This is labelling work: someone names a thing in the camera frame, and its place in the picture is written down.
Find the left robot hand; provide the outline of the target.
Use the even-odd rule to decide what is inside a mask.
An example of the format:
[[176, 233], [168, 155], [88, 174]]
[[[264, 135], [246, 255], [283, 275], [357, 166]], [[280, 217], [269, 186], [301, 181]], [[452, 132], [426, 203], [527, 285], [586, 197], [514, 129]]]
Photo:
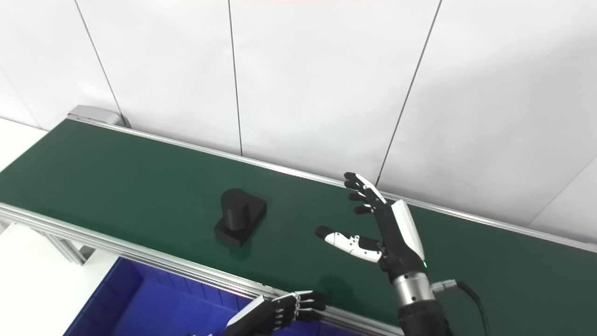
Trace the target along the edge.
[[326, 310], [324, 294], [296, 291], [275, 299], [258, 296], [227, 323], [222, 336], [271, 336], [290, 324], [322, 319]]

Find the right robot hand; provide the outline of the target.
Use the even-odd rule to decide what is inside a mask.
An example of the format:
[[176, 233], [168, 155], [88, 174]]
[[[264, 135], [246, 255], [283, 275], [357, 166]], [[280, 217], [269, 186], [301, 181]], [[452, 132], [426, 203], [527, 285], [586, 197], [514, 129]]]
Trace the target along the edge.
[[324, 225], [316, 228], [315, 235], [354, 257], [379, 264], [390, 281], [407, 273], [426, 274], [422, 242], [406, 202], [388, 202], [375, 185], [360, 174], [346, 172], [344, 177], [345, 187], [353, 190], [349, 199], [362, 203], [354, 208], [354, 213], [371, 213], [382, 239], [352, 236]]

